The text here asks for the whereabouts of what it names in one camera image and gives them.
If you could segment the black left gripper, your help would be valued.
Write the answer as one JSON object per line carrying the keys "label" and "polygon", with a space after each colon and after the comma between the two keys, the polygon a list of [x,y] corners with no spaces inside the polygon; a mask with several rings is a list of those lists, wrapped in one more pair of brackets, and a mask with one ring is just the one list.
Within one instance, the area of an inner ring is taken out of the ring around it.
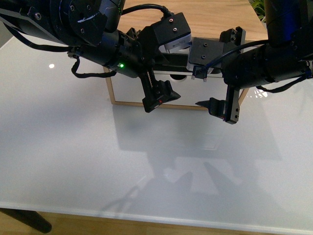
{"label": "black left gripper", "polygon": [[153,56],[144,55],[146,50],[138,39],[116,30],[104,32],[97,46],[82,45],[78,48],[78,58],[85,58],[108,69],[107,73],[82,73],[79,78],[111,77],[116,73],[130,78],[139,77],[145,97],[142,100],[144,110],[150,113],[163,103],[174,101],[181,96],[173,91],[169,80],[157,81],[153,72]]}

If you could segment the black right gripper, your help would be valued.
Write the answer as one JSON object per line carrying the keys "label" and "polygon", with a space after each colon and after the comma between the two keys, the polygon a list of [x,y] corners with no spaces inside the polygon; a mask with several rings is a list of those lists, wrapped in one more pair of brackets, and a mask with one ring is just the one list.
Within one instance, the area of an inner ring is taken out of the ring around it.
{"label": "black right gripper", "polygon": [[298,61],[290,46],[272,47],[266,40],[242,44],[244,38],[244,30],[240,27],[220,35],[220,42],[226,47],[220,62],[224,82],[228,85],[226,99],[211,97],[195,103],[225,122],[239,120],[241,89],[262,89],[266,84],[294,79],[280,88],[270,90],[271,93],[279,93],[308,78],[308,62]]}

